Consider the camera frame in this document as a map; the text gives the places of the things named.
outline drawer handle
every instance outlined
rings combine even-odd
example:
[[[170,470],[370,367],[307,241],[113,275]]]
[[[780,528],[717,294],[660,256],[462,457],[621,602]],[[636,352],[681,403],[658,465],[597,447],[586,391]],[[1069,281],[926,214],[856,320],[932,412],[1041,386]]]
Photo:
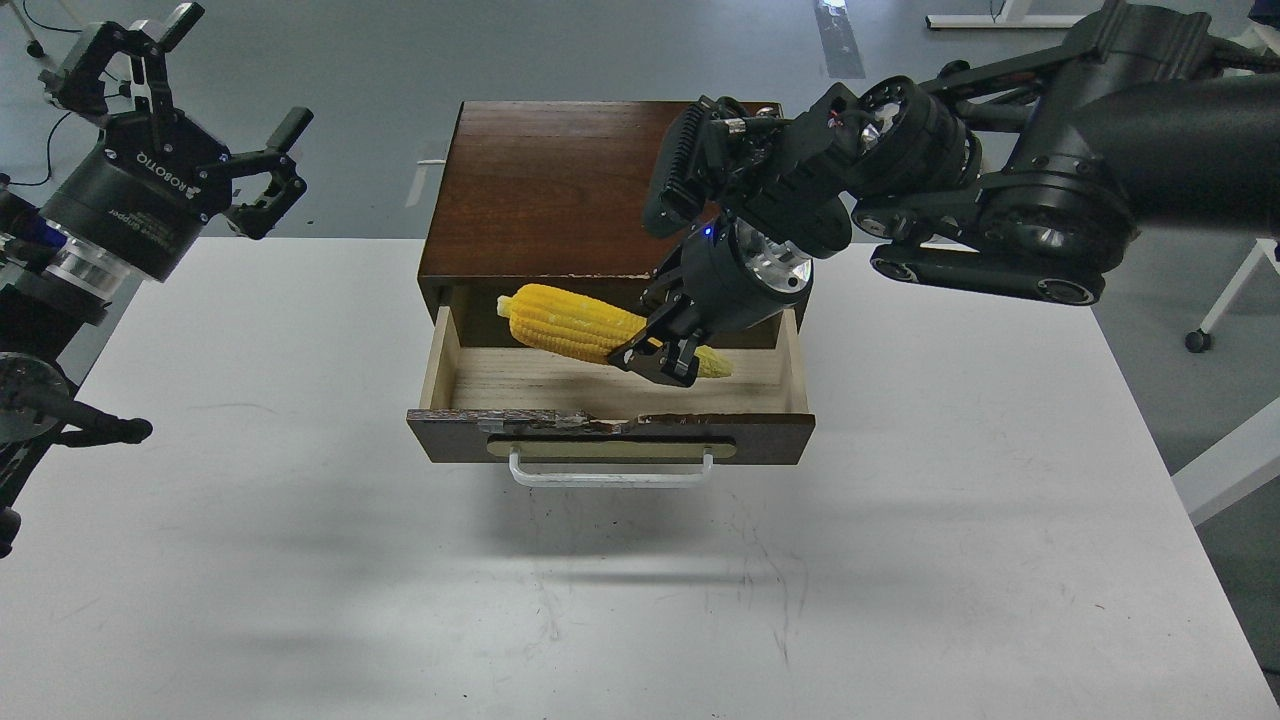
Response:
[[[530,473],[520,466],[520,446],[507,456],[511,477],[531,488],[686,488],[701,484],[712,471],[712,450],[703,450],[701,469],[691,473]]]

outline table surface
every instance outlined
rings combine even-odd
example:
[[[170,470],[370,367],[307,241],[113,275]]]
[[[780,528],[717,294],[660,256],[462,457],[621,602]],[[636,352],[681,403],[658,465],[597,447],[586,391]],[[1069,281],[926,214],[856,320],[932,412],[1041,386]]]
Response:
[[[205,238],[0,561],[4,717],[1280,717],[1092,314],[823,264],[796,468],[539,489],[404,424],[421,242]]]

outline wooden cabinet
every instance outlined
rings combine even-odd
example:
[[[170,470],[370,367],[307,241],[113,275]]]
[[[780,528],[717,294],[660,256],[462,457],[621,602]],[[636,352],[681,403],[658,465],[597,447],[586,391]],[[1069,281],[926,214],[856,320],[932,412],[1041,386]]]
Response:
[[[732,377],[655,386],[520,346],[494,307],[527,282],[634,309],[676,238],[640,227],[682,102],[466,102],[419,283],[435,338],[408,424],[436,462],[529,457],[795,464],[809,414],[792,311],[716,345]]]

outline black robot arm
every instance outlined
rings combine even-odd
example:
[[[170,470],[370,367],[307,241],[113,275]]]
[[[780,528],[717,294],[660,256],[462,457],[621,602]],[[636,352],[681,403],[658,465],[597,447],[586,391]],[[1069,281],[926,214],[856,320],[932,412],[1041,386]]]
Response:
[[[12,505],[50,446],[137,443],[151,433],[146,420],[74,400],[92,363],[68,360],[68,346],[102,323],[129,275],[168,278],[212,215],[257,240],[306,191],[288,152],[310,110],[289,111],[265,149],[232,155],[174,106],[165,55],[202,14],[179,5],[159,37],[145,23],[92,24],[56,72],[40,76],[54,104],[100,132],[44,208],[0,187],[0,557],[18,530]],[[111,114],[100,78],[118,54],[129,58],[133,109]],[[232,181],[262,173],[270,182],[261,197],[233,208]]]
[[[668,129],[644,215],[655,237],[687,233],[611,361],[692,384],[699,343],[808,296],[813,260],[850,241],[842,193],[888,241],[872,255],[888,278],[1069,305],[1098,300],[1139,228],[1275,234],[1280,61],[1208,23],[1108,0],[1057,47],[861,96],[837,83],[794,120],[704,97]],[[975,132],[1019,136],[1000,170],[979,172]],[[707,202],[718,217],[690,227]]]

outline corn cob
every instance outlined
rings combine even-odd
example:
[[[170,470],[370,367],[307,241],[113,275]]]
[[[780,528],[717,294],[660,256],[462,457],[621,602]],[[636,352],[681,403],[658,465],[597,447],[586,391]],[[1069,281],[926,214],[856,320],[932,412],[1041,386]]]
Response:
[[[608,302],[545,284],[526,284],[515,297],[498,299],[517,341],[586,363],[608,364],[609,352],[644,329],[645,319]],[[733,363],[712,347],[699,346],[698,377],[724,378]]]

